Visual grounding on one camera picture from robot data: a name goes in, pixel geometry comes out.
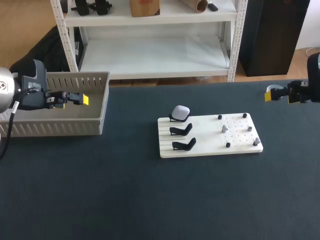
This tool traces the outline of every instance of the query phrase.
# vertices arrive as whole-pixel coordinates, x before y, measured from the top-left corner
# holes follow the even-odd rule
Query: wooden floor
[[[0,66],[9,68],[56,25],[50,0],[0,0]],[[320,49],[309,51],[309,54]],[[285,79],[306,79],[306,49],[296,50],[287,75],[247,77],[238,64],[235,81],[267,81]],[[207,78],[159,78],[148,80],[117,80],[113,86],[156,86],[156,85],[189,85],[226,82],[226,76]]]

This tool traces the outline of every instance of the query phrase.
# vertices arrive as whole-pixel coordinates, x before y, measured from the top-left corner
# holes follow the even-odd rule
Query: black bag
[[[84,45],[81,39],[80,30],[74,28],[75,42],[75,61],[79,65]],[[16,64],[23,62],[25,59],[36,59],[44,63],[47,72],[69,72],[69,65],[65,55],[65,51],[60,39],[58,27],[53,27],[23,58],[14,63],[11,69],[15,68]]]

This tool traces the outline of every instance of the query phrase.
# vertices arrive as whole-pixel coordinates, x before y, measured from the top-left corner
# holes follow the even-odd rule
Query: gray plastic bin
[[[109,72],[48,72],[49,92],[84,93],[89,106],[67,103],[64,109],[18,110],[12,137],[100,135],[104,127],[108,96]],[[0,113],[0,134],[5,137],[12,109]]]

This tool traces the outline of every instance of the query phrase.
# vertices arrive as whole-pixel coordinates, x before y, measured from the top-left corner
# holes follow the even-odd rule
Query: dark table
[[[320,104],[270,84],[111,88],[101,136],[12,139],[0,239],[319,240]],[[157,119],[251,114],[258,154],[162,159]]]

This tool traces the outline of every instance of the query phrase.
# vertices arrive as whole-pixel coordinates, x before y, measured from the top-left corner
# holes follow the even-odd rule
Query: black cable
[[[15,102],[19,102],[28,94],[32,94],[32,93],[36,93],[38,92],[39,89],[32,87],[32,88],[28,88],[27,90],[23,91],[15,100]],[[10,142],[10,137],[11,137],[11,131],[12,131],[12,126],[14,123],[14,117],[15,117],[15,113],[11,112],[10,115],[10,119],[9,119],[9,125],[8,125],[8,132],[6,134],[6,138],[5,138],[5,143],[1,145],[1,149],[0,149],[0,160],[2,160],[2,158],[5,156],[9,142]]]

